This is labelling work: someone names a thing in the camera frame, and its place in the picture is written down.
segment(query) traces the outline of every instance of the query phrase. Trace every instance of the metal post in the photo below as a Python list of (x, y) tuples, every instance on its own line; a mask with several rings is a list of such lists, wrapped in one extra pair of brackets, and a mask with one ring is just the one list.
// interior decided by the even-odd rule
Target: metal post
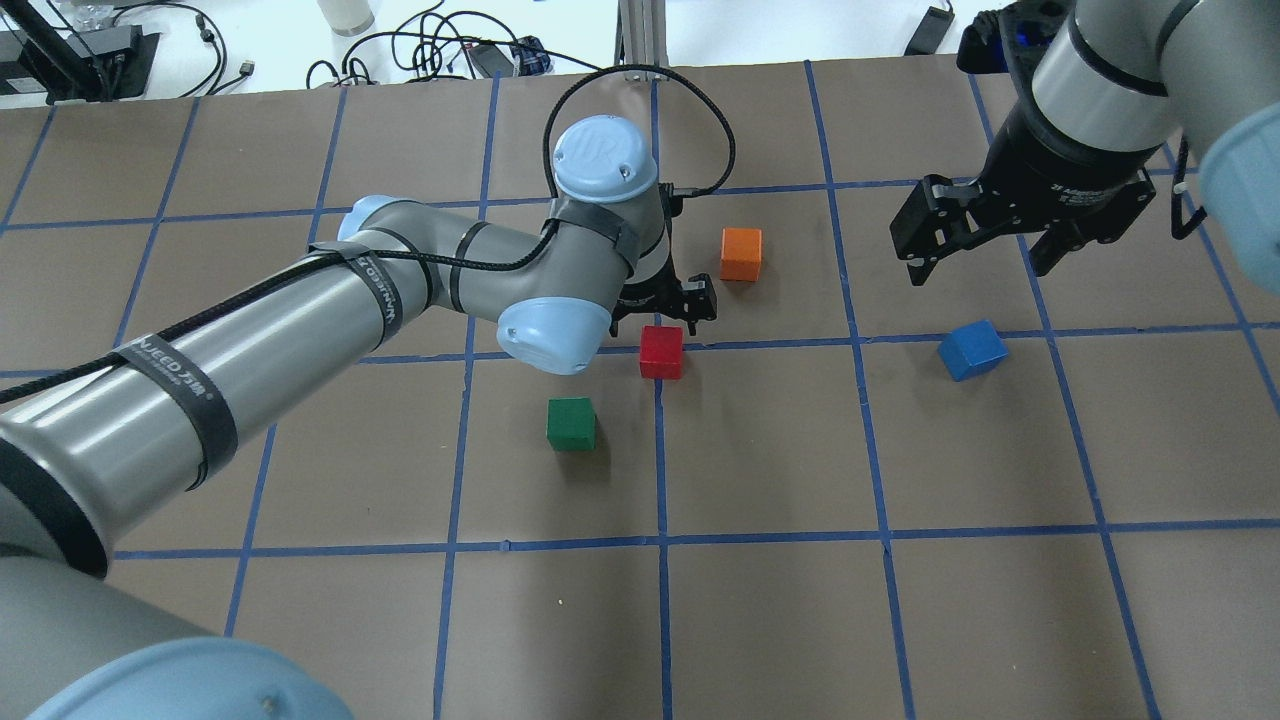
[[(669, 65), (667, 60), (667, 0), (618, 0), (617, 64)], [(627, 73), (627, 79), (666, 79), (657, 73)]]
[(102, 87), (102, 81), (97, 77), (97, 73), (90, 69), (84, 59), (72, 50), (72, 46), (31, 6), (31, 3), (27, 3), (27, 0), (0, 0), (0, 9), (9, 13), (14, 22), (27, 33), (27, 37), (49, 58), (49, 61), (58, 68), (58, 72), (70, 81), (82, 97), (86, 100), (105, 99), (106, 88)]

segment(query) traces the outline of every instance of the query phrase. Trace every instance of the red cube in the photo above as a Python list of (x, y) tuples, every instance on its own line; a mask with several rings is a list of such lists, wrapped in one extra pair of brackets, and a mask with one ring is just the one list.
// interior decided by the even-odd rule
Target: red cube
[(650, 380), (678, 380), (684, 372), (685, 329), (645, 325), (640, 331), (640, 374)]

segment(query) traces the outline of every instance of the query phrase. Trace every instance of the orange cube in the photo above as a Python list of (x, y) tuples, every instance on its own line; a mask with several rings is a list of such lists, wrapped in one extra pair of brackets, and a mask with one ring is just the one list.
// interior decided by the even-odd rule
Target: orange cube
[(721, 233), (721, 279), (760, 279), (764, 261), (764, 232), (760, 228), (724, 228)]

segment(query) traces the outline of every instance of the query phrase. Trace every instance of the velcro strap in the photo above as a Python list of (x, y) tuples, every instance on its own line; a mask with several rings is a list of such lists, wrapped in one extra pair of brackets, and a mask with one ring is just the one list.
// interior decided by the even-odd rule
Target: velcro strap
[(198, 488), (209, 475), (230, 462), (239, 446), (236, 419), (227, 398), (204, 370), (155, 334), (118, 347), (115, 354), (169, 393), (196, 429), (205, 457), (188, 491)]
[(640, 236), (613, 210), (561, 196), (552, 200), (550, 210), (547, 213), (547, 222), (553, 220), (604, 236), (613, 243), (613, 249), (626, 261), (627, 268), (635, 270), (636, 260), (640, 258)]
[(396, 288), (396, 281), (387, 272), (387, 265), (374, 255), (372, 250), (358, 242), (342, 241), (317, 242), (311, 246), (311, 251), (342, 255), (351, 272), (365, 281), (383, 316), (383, 337), (378, 341), (379, 346), (399, 332), (404, 323), (404, 302), (401, 300), (399, 290)]

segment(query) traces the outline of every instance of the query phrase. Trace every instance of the black metal bar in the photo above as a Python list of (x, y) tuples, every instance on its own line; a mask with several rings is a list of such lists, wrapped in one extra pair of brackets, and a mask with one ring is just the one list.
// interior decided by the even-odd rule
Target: black metal bar
[(49, 61), (63, 73), (86, 100), (102, 100), (106, 88), (83, 58), (81, 58), (58, 31), (31, 6), (27, 0), (0, 0), (0, 9), (18, 23), (27, 37), (49, 58)]

